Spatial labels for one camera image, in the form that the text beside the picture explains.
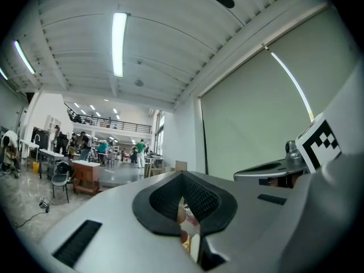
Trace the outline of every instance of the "green shirt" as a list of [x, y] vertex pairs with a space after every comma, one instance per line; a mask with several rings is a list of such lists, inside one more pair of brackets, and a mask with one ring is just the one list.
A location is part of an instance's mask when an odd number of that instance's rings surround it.
[[138, 149], [138, 154], [140, 154], [141, 152], [144, 151], [144, 149], [146, 148], [146, 144], [145, 143], [137, 143], [136, 145], [136, 148]]

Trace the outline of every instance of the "person in black shirt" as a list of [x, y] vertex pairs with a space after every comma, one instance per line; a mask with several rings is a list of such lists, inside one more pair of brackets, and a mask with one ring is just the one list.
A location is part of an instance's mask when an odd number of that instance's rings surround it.
[[89, 146], [89, 137], [86, 135], [86, 133], [83, 131], [81, 132], [82, 137], [82, 143], [81, 143], [81, 155], [80, 160], [86, 161], [88, 154], [90, 153], [91, 147]]

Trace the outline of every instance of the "faucet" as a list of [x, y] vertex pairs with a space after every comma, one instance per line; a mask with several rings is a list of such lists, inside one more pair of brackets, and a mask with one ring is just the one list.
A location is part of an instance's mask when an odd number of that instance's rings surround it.
[[34, 143], [35, 143], [36, 137], [38, 137], [39, 138], [39, 141], [40, 141], [40, 135], [39, 134], [36, 134], [35, 137], [34, 137], [34, 141], [33, 141]]

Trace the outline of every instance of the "textured black rubber pad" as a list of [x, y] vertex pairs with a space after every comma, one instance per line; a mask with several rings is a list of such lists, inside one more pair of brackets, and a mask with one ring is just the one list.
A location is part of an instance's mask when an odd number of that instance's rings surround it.
[[67, 266], [73, 267], [96, 235], [101, 225], [101, 223], [96, 221], [85, 221], [53, 254], [53, 256]]
[[133, 200], [134, 215], [155, 234], [179, 236], [176, 219], [182, 196], [201, 225], [201, 237], [224, 230], [238, 208], [229, 192], [184, 171], [140, 191]]
[[268, 201], [271, 203], [275, 203], [275, 204], [279, 204], [279, 205], [284, 205], [287, 201], [286, 198], [277, 197], [277, 196], [268, 195], [268, 194], [261, 194], [258, 196], [258, 199]]

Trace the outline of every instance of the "yellow bucket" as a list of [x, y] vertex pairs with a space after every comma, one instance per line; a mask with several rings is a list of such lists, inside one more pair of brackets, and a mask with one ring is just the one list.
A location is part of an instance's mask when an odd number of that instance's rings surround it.
[[33, 172], [39, 173], [39, 162], [33, 162]]

